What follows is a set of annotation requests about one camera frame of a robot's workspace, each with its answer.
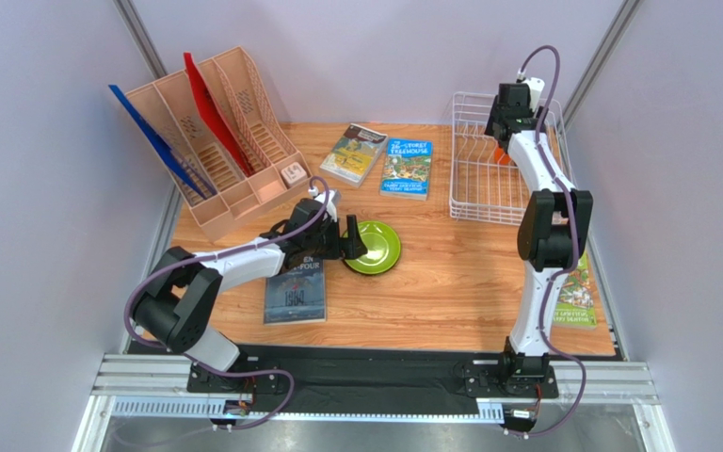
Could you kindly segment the orange plate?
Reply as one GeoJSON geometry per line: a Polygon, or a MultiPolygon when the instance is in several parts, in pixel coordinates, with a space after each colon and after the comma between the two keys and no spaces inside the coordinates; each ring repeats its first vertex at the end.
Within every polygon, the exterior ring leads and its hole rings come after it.
{"type": "Polygon", "coordinates": [[[495,165],[510,166],[512,164],[512,159],[500,145],[495,146],[492,159],[495,165]]]}

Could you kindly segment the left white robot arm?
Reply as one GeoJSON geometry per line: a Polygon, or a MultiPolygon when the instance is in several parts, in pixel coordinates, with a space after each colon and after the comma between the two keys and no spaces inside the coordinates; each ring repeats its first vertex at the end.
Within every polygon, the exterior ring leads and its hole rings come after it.
{"type": "Polygon", "coordinates": [[[289,218],[241,246],[212,253],[168,249],[129,296],[126,329],[141,327],[152,336],[148,346],[185,355],[212,373],[230,373],[241,351],[209,324],[219,294],[284,274],[308,257],[352,260],[368,252],[355,216],[340,230],[335,196],[330,190],[300,200],[289,218]]]}

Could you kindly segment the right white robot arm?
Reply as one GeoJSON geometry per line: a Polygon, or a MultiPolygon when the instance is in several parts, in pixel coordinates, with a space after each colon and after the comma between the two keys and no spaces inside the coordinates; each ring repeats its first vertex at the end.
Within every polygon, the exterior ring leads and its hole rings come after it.
{"type": "Polygon", "coordinates": [[[540,382],[549,374],[554,310],[585,249],[593,207],[592,195],[576,189],[554,160],[539,104],[544,86],[536,77],[501,84],[485,131],[530,192],[517,236],[525,264],[521,308],[499,362],[507,382],[540,382]]]}

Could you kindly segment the green plate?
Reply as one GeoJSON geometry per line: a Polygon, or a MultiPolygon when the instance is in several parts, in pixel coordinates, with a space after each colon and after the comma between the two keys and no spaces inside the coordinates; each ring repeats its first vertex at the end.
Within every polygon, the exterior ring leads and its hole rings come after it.
{"type": "Polygon", "coordinates": [[[390,225],[377,220],[360,222],[359,231],[367,252],[358,259],[345,260],[345,266],[365,276],[378,276],[392,270],[402,252],[397,232],[390,225]]]}

